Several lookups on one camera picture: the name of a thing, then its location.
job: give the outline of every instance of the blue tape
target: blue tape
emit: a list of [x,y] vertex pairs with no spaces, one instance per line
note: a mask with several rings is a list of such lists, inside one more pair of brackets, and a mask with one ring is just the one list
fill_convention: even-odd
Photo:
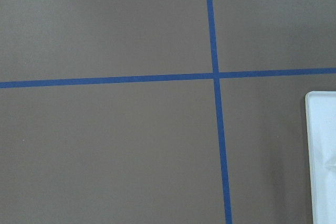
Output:
[[7,81],[7,82],[0,82],[0,88],[6,89],[6,88],[27,88],[27,87],[86,85],[86,84],[105,84],[105,83],[202,80],[212,78],[213,78],[212,73],[186,73],[186,74],[163,74],[156,76],[125,76],[125,77],[79,78],[79,79],[34,80],[34,81]]
[[245,77],[301,76],[307,74],[329,74],[329,73],[336,73],[336,68],[222,72],[219,73],[219,77],[221,79],[228,79],[228,78],[245,78]]
[[217,56],[217,43],[216,43],[216,29],[215,29],[213,0],[206,0],[206,2],[207,2],[207,9],[208,9],[212,70],[214,74],[214,92],[215,92],[215,104],[216,104],[218,141],[219,141],[219,154],[221,158],[220,166],[222,170],[225,221],[226,221],[226,224],[232,224],[230,188],[229,188],[226,146],[225,146],[224,117],[223,117],[223,110],[222,110],[222,96],[220,93],[221,85],[220,85],[220,80],[219,80],[219,67],[218,67],[218,56]]

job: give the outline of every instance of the white tray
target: white tray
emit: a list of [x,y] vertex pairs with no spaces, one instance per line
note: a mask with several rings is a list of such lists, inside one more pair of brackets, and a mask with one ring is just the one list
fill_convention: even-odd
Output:
[[336,224],[336,92],[306,95],[314,224]]

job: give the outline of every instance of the gray floor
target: gray floor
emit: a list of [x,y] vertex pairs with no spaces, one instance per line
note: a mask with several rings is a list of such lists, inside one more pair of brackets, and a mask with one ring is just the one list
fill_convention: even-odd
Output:
[[[336,0],[214,0],[220,71],[336,67]],[[206,0],[0,0],[0,82],[212,72]],[[233,223],[312,224],[333,74],[222,79]],[[0,89],[0,223],[225,223],[212,80]]]

